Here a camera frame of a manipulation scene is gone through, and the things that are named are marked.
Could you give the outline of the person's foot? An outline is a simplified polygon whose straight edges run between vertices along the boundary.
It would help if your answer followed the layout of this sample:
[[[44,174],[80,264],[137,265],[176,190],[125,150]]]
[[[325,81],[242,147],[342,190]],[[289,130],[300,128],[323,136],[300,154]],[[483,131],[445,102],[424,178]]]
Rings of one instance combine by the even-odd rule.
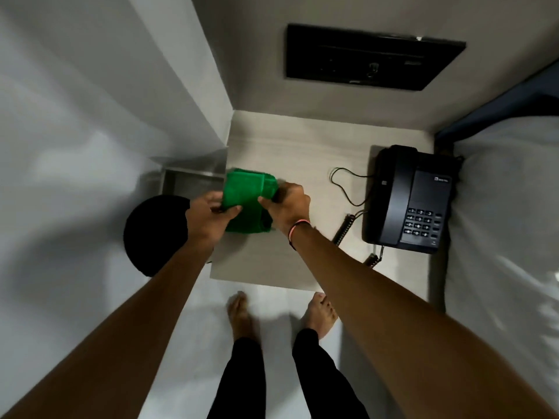
[[[248,296],[238,291],[227,303],[227,316],[233,333],[233,340],[248,338],[258,342],[253,318],[248,311]]]
[[[301,319],[302,329],[314,331],[322,340],[338,320],[338,313],[326,294],[315,292]]]

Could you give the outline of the person's left hand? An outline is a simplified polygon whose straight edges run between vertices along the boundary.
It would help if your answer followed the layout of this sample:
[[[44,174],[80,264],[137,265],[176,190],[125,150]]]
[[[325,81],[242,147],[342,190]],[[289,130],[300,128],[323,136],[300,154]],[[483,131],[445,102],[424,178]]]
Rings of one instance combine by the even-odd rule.
[[[213,212],[223,211],[222,197],[221,191],[209,191],[191,200],[190,207],[185,213],[188,228],[187,244],[214,248],[223,237],[229,223],[213,218]]]

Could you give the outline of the white bed sheet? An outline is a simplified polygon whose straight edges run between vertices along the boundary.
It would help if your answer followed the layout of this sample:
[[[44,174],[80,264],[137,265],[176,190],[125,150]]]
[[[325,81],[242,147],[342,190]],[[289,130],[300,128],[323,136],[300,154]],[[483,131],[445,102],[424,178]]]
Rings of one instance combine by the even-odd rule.
[[[454,144],[446,313],[559,411],[559,116]]]

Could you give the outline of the round black waste bin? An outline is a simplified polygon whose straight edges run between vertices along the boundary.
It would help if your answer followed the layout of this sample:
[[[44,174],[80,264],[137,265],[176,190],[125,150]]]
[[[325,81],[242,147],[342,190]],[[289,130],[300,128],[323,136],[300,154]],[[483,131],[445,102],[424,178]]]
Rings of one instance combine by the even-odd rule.
[[[126,220],[123,245],[132,265],[152,278],[188,239],[190,200],[158,195],[140,203]]]

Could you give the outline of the person's left foot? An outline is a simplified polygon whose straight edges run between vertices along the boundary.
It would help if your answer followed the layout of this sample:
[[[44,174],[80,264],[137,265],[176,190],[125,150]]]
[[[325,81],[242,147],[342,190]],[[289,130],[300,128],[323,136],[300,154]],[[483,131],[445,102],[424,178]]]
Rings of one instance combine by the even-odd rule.
[[[233,333],[233,340],[248,338],[258,342],[253,318],[248,311],[248,296],[238,291],[227,303],[227,316]]]

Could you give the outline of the dark blue bed headboard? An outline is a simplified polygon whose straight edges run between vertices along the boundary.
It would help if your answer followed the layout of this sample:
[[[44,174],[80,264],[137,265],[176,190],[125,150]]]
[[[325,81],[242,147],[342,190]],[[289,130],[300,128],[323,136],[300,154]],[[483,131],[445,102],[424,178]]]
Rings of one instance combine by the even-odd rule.
[[[449,147],[494,124],[519,117],[559,117],[559,58],[493,100],[441,129],[436,147]]]

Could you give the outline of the person's right leg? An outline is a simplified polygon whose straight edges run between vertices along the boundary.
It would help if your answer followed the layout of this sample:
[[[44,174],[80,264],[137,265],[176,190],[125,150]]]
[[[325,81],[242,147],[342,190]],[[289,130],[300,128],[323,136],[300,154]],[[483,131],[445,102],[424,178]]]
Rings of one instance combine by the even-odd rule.
[[[298,332],[292,357],[311,419],[369,419],[345,376],[320,346],[315,330]]]

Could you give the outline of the person's left leg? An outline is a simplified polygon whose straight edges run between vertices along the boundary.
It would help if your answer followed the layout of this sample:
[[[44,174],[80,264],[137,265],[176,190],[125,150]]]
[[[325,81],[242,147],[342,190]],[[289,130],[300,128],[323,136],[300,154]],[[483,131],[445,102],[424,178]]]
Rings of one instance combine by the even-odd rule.
[[[261,345],[251,338],[238,338],[207,419],[265,419],[266,393]]]

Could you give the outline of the person's left forearm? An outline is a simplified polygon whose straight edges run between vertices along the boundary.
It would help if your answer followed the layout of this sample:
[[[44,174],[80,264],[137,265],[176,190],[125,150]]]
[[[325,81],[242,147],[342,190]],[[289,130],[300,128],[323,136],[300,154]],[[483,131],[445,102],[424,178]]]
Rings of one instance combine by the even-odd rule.
[[[137,419],[214,246],[189,239],[0,419]]]

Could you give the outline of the person's right foot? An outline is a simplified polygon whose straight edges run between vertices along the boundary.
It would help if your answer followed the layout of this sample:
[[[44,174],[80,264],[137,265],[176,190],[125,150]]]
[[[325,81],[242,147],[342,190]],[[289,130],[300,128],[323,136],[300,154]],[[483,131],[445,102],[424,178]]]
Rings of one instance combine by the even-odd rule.
[[[338,320],[338,313],[326,294],[315,292],[301,319],[302,329],[314,331],[322,340]]]

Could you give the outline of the green cloth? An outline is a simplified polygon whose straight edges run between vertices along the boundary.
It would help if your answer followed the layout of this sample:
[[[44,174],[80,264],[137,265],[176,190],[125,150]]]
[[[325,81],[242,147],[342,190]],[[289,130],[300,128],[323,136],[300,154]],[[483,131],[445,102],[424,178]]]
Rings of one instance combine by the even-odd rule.
[[[273,220],[258,198],[273,199],[278,181],[271,174],[232,168],[227,172],[222,192],[222,210],[240,205],[241,212],[226,227],[226,232],[244,235],[267,233]]]

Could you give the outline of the person's right forearm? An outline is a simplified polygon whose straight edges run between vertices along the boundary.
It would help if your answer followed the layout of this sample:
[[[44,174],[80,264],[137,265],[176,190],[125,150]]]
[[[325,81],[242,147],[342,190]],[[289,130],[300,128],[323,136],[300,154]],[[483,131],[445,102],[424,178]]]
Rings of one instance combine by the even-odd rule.
[[[498,353],[428,302],[313,227],[293,242],[408,419],[559,419]]]

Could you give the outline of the black telephone handset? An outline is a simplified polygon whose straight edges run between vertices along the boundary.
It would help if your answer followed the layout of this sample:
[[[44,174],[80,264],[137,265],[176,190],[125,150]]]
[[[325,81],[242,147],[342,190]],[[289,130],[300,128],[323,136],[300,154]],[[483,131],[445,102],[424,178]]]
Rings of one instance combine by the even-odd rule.
[[[369,162],[362,239],[396,247],[408,214],[419,152],[401,145],[376,150]]]

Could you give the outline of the person's leg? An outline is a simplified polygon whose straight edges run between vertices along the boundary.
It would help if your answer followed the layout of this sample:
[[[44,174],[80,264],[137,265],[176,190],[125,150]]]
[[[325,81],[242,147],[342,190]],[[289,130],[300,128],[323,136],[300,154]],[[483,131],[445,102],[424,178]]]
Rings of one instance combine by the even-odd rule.
[[[320,346],[315,330],[298,332],[292,357],[311,419],[369,419],[345,376]]]
[[[266,393],[261,345],[251,338],[238,338],[207,419],[265,419]]]

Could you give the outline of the white curtain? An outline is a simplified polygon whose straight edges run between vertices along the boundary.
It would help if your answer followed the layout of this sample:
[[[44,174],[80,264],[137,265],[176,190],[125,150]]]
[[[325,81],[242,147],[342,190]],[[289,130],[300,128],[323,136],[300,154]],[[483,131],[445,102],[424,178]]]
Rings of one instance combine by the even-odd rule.
[[[0,0],[0,416],[145,284],[127,216],[232,115],[192,0]]]

